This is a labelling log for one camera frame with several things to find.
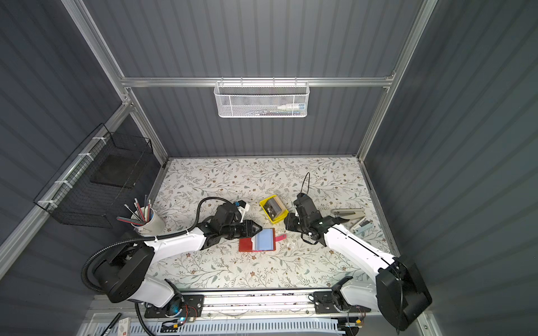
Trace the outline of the yellow plastic card tray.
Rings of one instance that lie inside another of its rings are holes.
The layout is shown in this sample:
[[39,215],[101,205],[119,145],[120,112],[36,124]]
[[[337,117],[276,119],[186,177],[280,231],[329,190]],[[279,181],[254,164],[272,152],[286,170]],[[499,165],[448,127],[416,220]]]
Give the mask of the yellow plastic card tray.
[[269,221],[273,225],[284,221],[289,213],[287,207],[285,207],[278,195],[272,195],[265,200],[260,201],[259,204],[264,214],[267,215]]

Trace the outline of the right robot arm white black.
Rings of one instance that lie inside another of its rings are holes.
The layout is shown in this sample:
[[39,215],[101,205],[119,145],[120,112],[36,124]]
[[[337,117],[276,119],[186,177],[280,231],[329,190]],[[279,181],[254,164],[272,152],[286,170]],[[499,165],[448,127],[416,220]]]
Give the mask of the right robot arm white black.
[[310,196],[299,193],[295,211],[284,220],[288,231],[298,232],[310,245],[320,244],[353,262],[369,283],[345,276],[330,291],[313,295],[319,313],[379,311],[397,331],[405,331],[432,303],[432,296],[417,265],[358,238],[341,217],[323,216]]

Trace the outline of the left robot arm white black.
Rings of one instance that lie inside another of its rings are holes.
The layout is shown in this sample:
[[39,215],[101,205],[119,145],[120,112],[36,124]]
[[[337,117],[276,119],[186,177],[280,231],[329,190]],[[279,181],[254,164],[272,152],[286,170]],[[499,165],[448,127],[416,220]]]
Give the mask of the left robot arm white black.
[[135,235],[106,246],[85,262],[81,280],[113,303],[169,307],[181,300],[181,292],[171,281],[149,275],[149,268],[172,256],[208,249],[222,239],[255,237],[263,228],[245,218],[248,209],[244,201],[206,197],[198,204],[195,223],[189,229],[166,235]]

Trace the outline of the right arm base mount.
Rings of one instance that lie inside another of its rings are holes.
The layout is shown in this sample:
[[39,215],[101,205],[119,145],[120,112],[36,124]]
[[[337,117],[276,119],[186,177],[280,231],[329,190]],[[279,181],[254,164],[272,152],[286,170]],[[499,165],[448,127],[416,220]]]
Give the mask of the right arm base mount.
[[315,291],[308,296],[309,300],[315,306],[317,314],[336,314],[336,313],[369,313],[371,309],[360,305],[350,305],[344,301],[340,294],[332,291]]

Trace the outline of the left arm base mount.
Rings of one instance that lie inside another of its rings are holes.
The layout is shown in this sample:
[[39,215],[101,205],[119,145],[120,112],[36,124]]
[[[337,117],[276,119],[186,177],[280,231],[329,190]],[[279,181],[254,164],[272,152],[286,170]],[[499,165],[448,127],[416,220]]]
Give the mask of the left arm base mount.
[[201,316],[204,301],[204,295],[182,295],[182,297],[176,295],[162,308],[148,306],[144,312],[144,318],[198,318]]

